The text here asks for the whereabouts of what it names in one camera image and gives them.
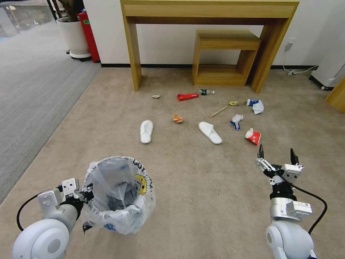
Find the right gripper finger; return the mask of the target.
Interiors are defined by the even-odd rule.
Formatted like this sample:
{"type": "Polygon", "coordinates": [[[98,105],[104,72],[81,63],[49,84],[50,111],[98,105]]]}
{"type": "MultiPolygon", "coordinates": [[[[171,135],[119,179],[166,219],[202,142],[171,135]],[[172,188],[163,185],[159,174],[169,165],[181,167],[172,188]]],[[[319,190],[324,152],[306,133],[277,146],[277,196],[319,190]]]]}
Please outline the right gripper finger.
{"type": "Polygon", "coordinates": [[[304,165],[300,164],[299,158],[295,154],[293,148],[290,149],[290,161],[291,161],[291,164],[298,167],[300,171],[302,171],[304,169],[304,165]]]}
{"type": "Polygon", "coordinates": [[[264,150],[262,144],[259,146],[257,154],[256,165],[262,172],[276,172],[277,169],[273,167],[268,161],[264,159],[264,150]]]}

